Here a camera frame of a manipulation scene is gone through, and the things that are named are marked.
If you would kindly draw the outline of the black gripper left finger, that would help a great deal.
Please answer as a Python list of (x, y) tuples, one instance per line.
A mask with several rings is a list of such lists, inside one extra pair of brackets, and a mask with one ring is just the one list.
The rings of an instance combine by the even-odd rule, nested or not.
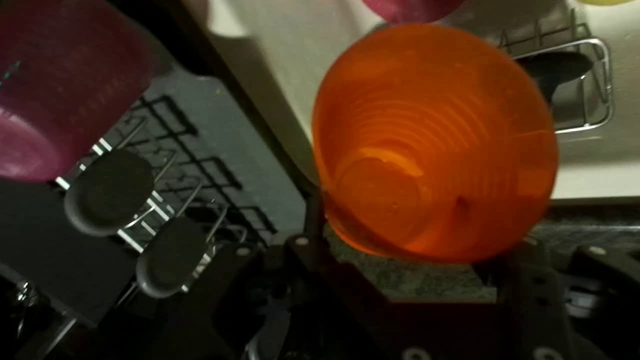
[(281, 244), (223, 246), (191, 291), (191, 360), (373, 360), (372, 283), (321, 235), (321, 199)]

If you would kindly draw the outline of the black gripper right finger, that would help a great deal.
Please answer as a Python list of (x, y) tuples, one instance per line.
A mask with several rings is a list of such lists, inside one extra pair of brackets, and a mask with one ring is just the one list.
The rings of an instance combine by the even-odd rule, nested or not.
[(493, 260), (505, 360), (640, 360), (640, 260), (578, 246), (553, 256), (523, 241)]

